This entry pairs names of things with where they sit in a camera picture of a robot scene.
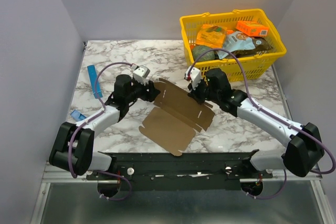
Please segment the brown cardboard box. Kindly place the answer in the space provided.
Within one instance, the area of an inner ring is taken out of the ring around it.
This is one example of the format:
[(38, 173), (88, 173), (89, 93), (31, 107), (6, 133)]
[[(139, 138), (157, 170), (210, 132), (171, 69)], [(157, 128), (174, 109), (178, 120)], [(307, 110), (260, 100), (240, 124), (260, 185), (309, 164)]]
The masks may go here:
[(139, 127), (141, 134), (174, 156), (181, 156), (196, 132), (207, 131), (215, 113), (212, 105), (198, 104), (188, 92), (160, 78), (155, 107)]

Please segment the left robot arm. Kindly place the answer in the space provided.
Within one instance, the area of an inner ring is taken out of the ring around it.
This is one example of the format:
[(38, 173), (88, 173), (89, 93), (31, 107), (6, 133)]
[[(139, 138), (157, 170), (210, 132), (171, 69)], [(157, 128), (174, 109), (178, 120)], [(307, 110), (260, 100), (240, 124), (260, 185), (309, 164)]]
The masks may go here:
[(120, 122), (138, 99), (153, 102), (159, 94), (152, 81), (142, 83), (127, 74), (118, 75), (114, 91), (101, 110), (77, 123), (61, 124), (49, 156), (50, 165), (69, 171), (74, 177), (98, 170), (104, 179), (112, 179), (117, 171), (112, 156), (94, 152), (94, 139)]

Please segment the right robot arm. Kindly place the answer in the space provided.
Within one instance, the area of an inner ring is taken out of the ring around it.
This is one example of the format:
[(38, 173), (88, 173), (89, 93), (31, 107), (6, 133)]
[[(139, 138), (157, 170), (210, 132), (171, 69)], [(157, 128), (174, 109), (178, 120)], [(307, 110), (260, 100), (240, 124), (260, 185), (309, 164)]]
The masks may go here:
[(242, 173), (249, 178), (267, 169), (286, 169), (298, 177), (305, 177), (323, 157), (318, 128), (308, 123), (301, 125), (263, 107), (246, 92), (231, 88), (228, 78), (219, 68), (206, 72), (189, 67), (185, 73), (189, 97), (197, 103), (211, 101), (234, 117), (246, 120), (278, 140), (285, 151), (252, 151), (241, 165)]

